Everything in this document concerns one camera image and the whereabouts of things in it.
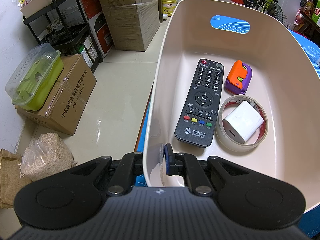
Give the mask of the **black TV remote control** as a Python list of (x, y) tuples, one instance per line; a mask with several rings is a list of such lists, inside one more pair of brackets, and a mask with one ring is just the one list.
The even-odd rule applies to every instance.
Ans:
[(223, 64), (200, 59), (175, 128), (177, 140), (206, 148), (213, 140), (220, 106)]

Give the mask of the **clear tape roll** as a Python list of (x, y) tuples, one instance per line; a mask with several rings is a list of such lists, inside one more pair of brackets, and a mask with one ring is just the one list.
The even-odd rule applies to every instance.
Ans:
[[(240, 144), (228, 136), (223, 127), (222, 120), (243, 101), (248, 101), (263, 117), (264, 122), (245, 144)], [(234, 152), (245, 153), (255, 149), (266, 139), (268, 133), (268, 119), (262, 105), (257, 102), (257, 100), (246, 95), (234, 95), (227, 98), (220, 107), (215, 129), (217, 137), (223, 146)]]

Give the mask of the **white USB charger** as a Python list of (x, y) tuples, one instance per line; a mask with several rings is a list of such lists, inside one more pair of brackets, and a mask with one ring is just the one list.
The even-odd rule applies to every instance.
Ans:
[(222, 120), (225, 132), (240, 144), (245, 144), (263, 122), (263, 117), (248, 101), (240, 103)]

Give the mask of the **orange purple plastic toy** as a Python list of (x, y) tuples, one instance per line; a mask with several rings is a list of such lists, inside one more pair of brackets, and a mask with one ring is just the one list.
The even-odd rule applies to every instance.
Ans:
[(227, 75), (225, 89), (235, 95), (245, 95), (252, 75), (252, 68), (241, 60), (237, 60)]

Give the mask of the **beige plastic storage bin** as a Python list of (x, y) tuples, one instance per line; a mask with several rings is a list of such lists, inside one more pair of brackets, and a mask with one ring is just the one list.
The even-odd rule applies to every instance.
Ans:
[[(209, 59), (228, 73), (237, 60), (252, 68), (247, 95), (268, 119), (265, 140), (238, 153), (217, 138), (207, 148), (178, 141), (174, 131), (197, 63)], [(297, 187), (311, 210), (319, 204), (319, 75), (310, 55), (276, 19), (247, 7), (214, 0), (183, 0), (165, 32), (150, 102), (143, 169), (149, 186), (182, 185), (160, 175), (165, 144), (207, 159), (217, 155)]]

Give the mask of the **bag of rice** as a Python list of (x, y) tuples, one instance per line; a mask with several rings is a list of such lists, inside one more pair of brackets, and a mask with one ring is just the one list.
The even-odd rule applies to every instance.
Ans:
[(56, 133), (39, 136), (25, 149), (20, 164), (20, 177), (37, 181), (74, 167), (72, 152)]

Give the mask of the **brown taped cardboard box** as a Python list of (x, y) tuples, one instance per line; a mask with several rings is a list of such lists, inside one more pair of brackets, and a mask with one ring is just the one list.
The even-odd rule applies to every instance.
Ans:
[(62, 61), (64, 69), (43, 107), (38, 111), (15, 108), (38, 125), (74, 135), (97, 80), (81, 54), (63, 56)]

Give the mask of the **brown burlap sack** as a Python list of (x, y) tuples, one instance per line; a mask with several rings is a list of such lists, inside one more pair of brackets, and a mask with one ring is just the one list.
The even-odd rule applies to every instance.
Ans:
[(13, 208), (18, 191), (31, 183), (28, 177), (20, 175), (22, 156), (1, 149), (1, 209)]

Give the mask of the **green clear plastic container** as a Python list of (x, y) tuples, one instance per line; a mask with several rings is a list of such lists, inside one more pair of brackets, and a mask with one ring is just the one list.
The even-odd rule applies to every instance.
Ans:
[(49, 43), (29, 51), (5, 86), (14, 106), (28, 111), (42, 108), (64, 68), (60, 55)]

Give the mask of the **blue silicone baking mat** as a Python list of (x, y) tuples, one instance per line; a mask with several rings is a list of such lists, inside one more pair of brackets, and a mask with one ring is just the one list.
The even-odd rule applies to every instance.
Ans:
[[(315, 70), (319, 71), (319, 66), (317, 64), (317, 61), (319, 59), (319, 47), (315, 43), (308, 40), (306, 37), (298, 33), (295, 33), (294, 31), (290, 31), (290, 32), (294, 36), (294, 38), (297, 40), (297, 42), (301, 45), (305, 53), (307, 54)], [(152, 92), (150, 92), (148, 103), (147, 103), (144, 117), (143, 117), (143, 121), (140, 126), (139, 135), (135, 145), (135, 151), (143, 152), (143, 149), (144, 149), (144, 141), (145, 141), (146, 127), (148, 124), (148, 114), (149, 114), (151, 94)], [(312, 210), (304, 213), (301, 221), (298, 224), (298, 227), (310, 238), (319, 239), (319, 205), (317, 207), (314, 207)]]

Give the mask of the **large cardboard box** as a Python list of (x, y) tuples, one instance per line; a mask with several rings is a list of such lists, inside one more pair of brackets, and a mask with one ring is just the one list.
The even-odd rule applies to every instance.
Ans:
[(159, 28), (158, 0), (99, 0), (117, 50), (146, 51)]

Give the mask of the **yellow oil jug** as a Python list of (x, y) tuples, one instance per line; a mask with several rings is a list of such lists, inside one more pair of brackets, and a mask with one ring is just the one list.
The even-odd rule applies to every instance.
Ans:
[(168, 17), (172, 16), (177, 5), (177, 0), (162, 0), (163, 14), (167, 14)]

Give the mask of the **black metal shelf rack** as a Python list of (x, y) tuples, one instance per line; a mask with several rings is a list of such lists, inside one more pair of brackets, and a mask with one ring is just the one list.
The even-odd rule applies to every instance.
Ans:
[(80, 0), (52, 0), (23, 23), (38, 44), (49, 43), (62, 56), (81, 54), (92, 72), (103, 61)]

